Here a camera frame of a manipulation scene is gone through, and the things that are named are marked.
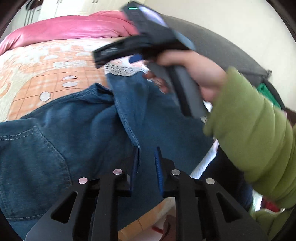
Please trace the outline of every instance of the green sleeve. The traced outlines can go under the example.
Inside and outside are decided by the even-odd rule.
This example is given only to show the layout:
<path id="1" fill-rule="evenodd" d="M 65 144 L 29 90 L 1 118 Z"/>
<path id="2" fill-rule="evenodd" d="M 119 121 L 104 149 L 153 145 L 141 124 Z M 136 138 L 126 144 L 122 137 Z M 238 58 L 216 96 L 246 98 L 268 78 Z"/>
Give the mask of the green sleeve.
<path id="1" fill-rule="evenodd" d="M 284 113 L 230 68 L 204 133 L 214 135 L 231 162 L 260 194 L 280 207 L 296 204 L 295 136 Z"/>

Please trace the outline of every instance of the silver screw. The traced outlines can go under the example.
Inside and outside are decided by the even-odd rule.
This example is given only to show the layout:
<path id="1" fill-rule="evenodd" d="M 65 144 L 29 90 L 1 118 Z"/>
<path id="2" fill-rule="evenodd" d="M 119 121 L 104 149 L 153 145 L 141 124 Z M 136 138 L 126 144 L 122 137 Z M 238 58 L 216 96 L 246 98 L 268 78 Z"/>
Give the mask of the silver screw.
<path id="1" fill-rule="evenodd" d="M 174 169 L 174 170 L 172 170 L 172 174 L 173 174 L 174 176 L 178 176 L 178 175 L 181 174 L 181 172 L 180 172 L 178 169 Z"/>
<path id="2" fill-rule="evenodd" d="M 213 185 L 213 184 L 215 183 L 215 180 L 212 179 L 212 178 L 207 178 L 207 179 L 206 179 L 206 183 L 207 183 L 207 184 L 210 184 L 210 185 Z"/>
<path id="3" fill-rule="evenodd" d="M 86 177 L 82 177 L 79 179 L 78 181 L 80 184 L 86 184 L 87 183 L 87 178 Z"/>
<path id="4" fill-rule="evenodd" d="M 114 171 L 113 171 L 113 174 L 114 175 L 120 175 L 122 173 L 122 170 L 121 169 L 115 169 Z"/>

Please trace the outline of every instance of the blue jeans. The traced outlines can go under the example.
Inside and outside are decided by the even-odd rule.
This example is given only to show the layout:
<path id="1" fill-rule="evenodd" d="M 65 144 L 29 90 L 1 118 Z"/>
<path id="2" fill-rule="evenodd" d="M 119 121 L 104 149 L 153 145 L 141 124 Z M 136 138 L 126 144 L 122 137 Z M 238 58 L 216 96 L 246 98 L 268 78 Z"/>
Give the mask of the blue jeans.
<path id="1" fill-rule="evenodd" d="M 184 117 L 141 72 L 107 79 L 111 90 L 94 84 L 0 123 L 0 208 L 23 239 L 73 181 L 116 169 L 133 146 L 140 168 L 133 197 L 119 199 L 119 229 L 162 201 L 156 146 L 187 173 L 210 149 L 203 123 Z"/>

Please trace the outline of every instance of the gray handle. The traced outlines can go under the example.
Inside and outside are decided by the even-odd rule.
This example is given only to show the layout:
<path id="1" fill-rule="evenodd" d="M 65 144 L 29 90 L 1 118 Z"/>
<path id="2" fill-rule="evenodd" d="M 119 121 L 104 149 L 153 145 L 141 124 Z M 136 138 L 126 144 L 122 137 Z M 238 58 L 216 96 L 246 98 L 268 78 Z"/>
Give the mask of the gray handle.
<path id="1" fill-rule="evenodd" d="M 199 119 L 208 114 L 199 87 L 185 67 L 171 66 L 168 69 L 154 62 L 148 63 L 147 67 L 157 77 L 164 79 L 168 88 L 175 92 L 185 116 L 191 115 L 193 118 Z"/>

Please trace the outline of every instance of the device screen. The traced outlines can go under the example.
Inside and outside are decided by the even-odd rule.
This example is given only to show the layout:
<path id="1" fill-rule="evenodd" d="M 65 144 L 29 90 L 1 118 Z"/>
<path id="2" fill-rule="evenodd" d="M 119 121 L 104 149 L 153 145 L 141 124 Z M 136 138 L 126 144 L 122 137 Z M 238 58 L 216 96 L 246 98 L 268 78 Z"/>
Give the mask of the device screen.
<path id="1" fill-rule="evenodd" d="M 162 19 L 162 17 L 155 11 L 145 7 L 145 6 L 139 6 L 139 9 L 142 11 L 142 13 L 146 16 L 147 19 L 160 24 L 161 26 L 167 27 L 168 25 L 165 23 L 165 21 Z"/>

